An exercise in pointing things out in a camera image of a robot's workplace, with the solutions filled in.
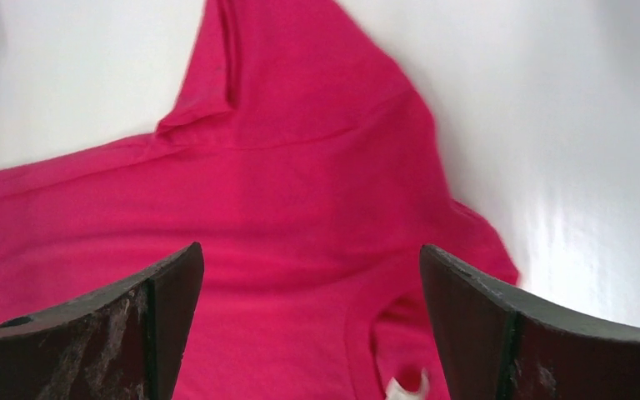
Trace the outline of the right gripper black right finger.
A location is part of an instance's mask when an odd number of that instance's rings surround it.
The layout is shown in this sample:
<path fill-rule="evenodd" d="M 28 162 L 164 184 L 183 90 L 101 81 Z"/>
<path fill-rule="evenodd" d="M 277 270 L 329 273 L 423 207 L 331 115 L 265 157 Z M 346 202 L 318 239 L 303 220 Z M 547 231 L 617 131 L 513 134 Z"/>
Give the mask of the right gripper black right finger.
<path fill-rule="evenodd" d="M 549 302 L 439 247 L 422 288 L 453 399 L 640 399 L 640 327 Z"/>

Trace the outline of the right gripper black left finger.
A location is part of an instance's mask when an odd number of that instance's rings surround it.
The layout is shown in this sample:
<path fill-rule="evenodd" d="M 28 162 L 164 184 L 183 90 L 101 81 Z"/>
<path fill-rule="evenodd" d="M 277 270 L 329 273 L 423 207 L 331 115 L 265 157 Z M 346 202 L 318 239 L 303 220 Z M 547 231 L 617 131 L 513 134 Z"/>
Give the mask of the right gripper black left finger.
<path fill-rule="evenodd" d="M 140 272 L 0 324 L 0 399 L 169 399 L 203 283 L 192 243 Z"/>

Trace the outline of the red t shirt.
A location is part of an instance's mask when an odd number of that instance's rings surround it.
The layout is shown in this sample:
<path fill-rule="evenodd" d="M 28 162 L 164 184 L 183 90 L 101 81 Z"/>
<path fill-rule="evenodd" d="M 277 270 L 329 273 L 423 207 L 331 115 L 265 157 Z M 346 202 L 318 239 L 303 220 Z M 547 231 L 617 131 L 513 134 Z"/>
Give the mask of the red t shirt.
<path fill-rule="evenodd" d="M 433 243 L 496 278 L 433 116 L 333 1 L 209 1 L 150 134 L 0 171 L 0 322 L 198 242 L 177 399 L 448 398 L 419 276 Z"/>

